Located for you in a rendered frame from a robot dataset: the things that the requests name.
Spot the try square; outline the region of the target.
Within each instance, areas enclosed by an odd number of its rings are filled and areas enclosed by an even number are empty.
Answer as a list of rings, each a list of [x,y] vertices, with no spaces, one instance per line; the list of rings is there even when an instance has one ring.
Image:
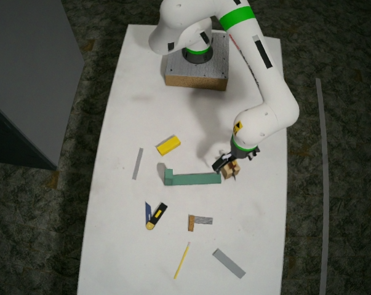
[[[194,231],[194,223],[196,224],[211,224],[213,225],[213,218],[189,216],[188,231]]]

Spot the green l-shaped bar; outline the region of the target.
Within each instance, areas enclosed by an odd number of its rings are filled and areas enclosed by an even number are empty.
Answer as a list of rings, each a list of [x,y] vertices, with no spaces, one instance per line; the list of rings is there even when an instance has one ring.
[[[173,169],[165,169],[165,186],[221,184],[221,173],[201,175],[173,175]]]

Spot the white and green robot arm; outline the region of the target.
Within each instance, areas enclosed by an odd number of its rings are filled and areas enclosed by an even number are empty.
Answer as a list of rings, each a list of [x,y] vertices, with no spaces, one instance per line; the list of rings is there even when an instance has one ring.
[[[206,63],[213,56],[210,17],[214,15],[244,59],[263,99],[262,104],[240,112],[233,123],[233,152],[252,159],[258,144],[293,125],[300,110],[247,0],[163,0],[159,23],[148,43],[156,54],[183,49],[186,61]]]

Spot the grey flat bar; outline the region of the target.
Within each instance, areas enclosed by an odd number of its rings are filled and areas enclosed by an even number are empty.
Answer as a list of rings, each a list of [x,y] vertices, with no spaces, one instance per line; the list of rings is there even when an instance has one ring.
[[[238,278],[242,278],[246,272],[242,270],[235,262],[233,262],[225,253],[223,253],[220,249],[217,250],[213,254],[224,266],[226,266],[233,274],[235,274]]]
[[[143,150],[144,150],[144,148],[140,148],[139,152],[138,152],[137,161],[136,161],[135,168],[134,168],[134,173],[133,173],[133,176],[132,176],[132,179],[134,179],[134,180],[136,180],[136,178],[137,178],[138,169],[139,169],[140,162],[141,162],[141,159],[142,159]]]

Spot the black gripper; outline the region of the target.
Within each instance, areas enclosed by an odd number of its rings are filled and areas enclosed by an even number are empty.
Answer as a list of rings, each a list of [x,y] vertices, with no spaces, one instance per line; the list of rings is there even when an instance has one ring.
[[[255,152],[252,155],[254,157],[257,156],[256,154],[257,152],[260,152],[258,147],[255,149]],[[252,160],[250,156],[247,157],[249,158],[250,161]],[[223,168],[225,165],[229,164],[230,162],[234,162],[236,159],[245,159],[247,157],[239,156],[236,153],[234,153],[233,150],[231,149],[231,151],[227,155],[222,154],[221,157],[215,163],[212,164],[212,168],[214,171],[217,170],[216,171],[217,175],[219,175],[221,168]]]

